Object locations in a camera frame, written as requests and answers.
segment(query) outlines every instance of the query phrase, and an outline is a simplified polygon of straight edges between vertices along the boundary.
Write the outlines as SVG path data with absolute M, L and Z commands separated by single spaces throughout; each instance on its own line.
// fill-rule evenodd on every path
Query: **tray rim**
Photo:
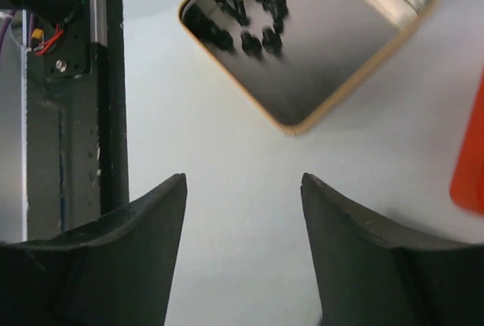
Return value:
M 409 23 L 405 28 L 401 29 L 399 34 L 393 39 L 389 40 L 375 55 L 368 59 L 358 70 L 356 70 L 340 87 L 330 95 L 325 101 L 316 107 L 304 120 L 296 125 L 285 125 L 278 122 L 262 104 L 260 104 L 250 92 L 235 78 L 235 76 L 226 68 L 217 57 L 185 26 L 182 15 L 185 7 L 191 0 L 183 0 L 178 7 L 178 21 L 191 36 L 192 39 L 211 57 L 216 64 L 231 78 L 238 88 L 255 104 L 269 119 L 272 124 L 277 126 L 283 133 L 292 136 L 300 136 L 309 132 L 314 126 L 318 124 L 325 116 L 342 104 L 371 74 L 379 69 L 384 63 L 391 58 L 417 31 L 418 27 L 426 20 L 437 6 L 439 0 L 432 0 L 420 12 L 415 20 Z

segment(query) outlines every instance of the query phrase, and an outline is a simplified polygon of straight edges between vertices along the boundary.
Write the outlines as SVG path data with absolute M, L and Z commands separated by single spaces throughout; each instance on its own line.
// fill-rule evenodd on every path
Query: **white surface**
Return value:
M 484 220 L 448 195 L 484 64 L 482 0 L 441 0 L 398 54 L 302 138 L 272 126 L 188 37 L 181 1 L 125 0 L 131 197 L 188 175 L 166 325 L 316 324 L 304 172 L 407 225 L 484 240 Z

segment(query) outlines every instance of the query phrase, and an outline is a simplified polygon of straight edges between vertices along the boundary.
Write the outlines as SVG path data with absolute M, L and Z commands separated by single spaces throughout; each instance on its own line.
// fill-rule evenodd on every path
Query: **tabletop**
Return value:
M 448 194 L 484 64 L 482 0 L 440 0 L 299 138 L 275 128 L 187 35 L 181 2 L 124 0 L 130 197 L 188 176 L 166 325 L 317 324 L 304 172 L 404 225 L 484 240 L 484 219 Z

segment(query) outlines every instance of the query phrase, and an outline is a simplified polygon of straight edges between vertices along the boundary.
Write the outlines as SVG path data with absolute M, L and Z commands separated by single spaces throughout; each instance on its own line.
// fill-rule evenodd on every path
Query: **screw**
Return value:
M 67 69 L 67 63 L 66 63 L 66 61 L 64 61 L 64 60 L 57 60 L 57 62 L 55 63 L 55 68 L 57 70 L 59 70 L 61 73 L 63 73 Z

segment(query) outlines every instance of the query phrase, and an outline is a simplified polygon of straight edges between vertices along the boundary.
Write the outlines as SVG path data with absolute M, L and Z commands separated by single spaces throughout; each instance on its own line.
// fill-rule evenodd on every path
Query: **rectangular tray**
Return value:
M 377 69 L 417 28 L 436 0 L 287 0 L 282 56 L 263 52 L 261 60 L 241 49 L 246 29 L 213 0 L 185 0 L 179 18 L 234 81 L 283 131 L 310 129 Z M 197 5 L 230 32 L 234 52 L 201 42 L 188 29 L 187 10 Z M 262 39 L 272 18 L 255 0 L 244 0 L 247 29 Z

